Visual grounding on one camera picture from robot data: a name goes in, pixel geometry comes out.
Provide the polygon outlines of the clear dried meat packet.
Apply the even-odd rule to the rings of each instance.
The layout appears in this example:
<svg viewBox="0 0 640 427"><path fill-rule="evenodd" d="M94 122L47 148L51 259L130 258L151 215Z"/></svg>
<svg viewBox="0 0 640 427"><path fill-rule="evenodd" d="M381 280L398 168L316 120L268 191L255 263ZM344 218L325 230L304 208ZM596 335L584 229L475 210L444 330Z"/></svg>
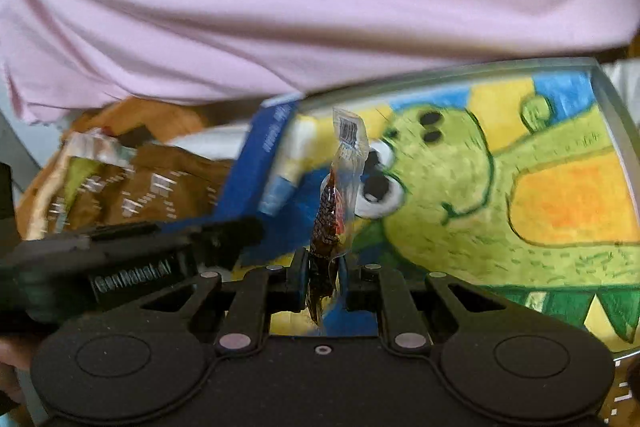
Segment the clear dried meat packet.
<svg viewBox="0 0 640 427"><path fill-rule="evenodd" d="M317 326L322 325L324 305L337 292L340 259L352 248L357 196L369 154L366 126L360 116L337 108L333 124L337 149L321 183L308 249L306 307Z"/></svg>

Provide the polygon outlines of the dark blue snack box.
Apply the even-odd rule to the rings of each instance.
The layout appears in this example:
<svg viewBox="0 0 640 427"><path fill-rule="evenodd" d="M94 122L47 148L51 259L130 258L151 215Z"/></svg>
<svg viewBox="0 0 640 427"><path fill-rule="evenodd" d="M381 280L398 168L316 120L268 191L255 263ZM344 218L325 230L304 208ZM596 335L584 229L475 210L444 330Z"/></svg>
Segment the dark blue snack box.
<svg viewBox="0 0 640 427"><path fill-rule="evenodd" d="M253 216L257 211L280 142L301 99L300 94L289 94L260 104L222 189L213 214L216 222Z"/></svg>

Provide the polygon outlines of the brown printed blanket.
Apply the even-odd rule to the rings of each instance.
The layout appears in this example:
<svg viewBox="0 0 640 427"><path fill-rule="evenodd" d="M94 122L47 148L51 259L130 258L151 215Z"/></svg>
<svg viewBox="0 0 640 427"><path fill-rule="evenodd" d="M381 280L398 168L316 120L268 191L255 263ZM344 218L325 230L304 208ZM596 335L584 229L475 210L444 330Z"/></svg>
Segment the brown printed blanket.
<svg viewBox="0 0 640 427"><path fill-rule="evenodd" d="M209 215L231 160L207 159L171 142L198 138L218 115L216 105L142 98L84 110L18 204L18 233L31 241L96 225Z"/></svg>

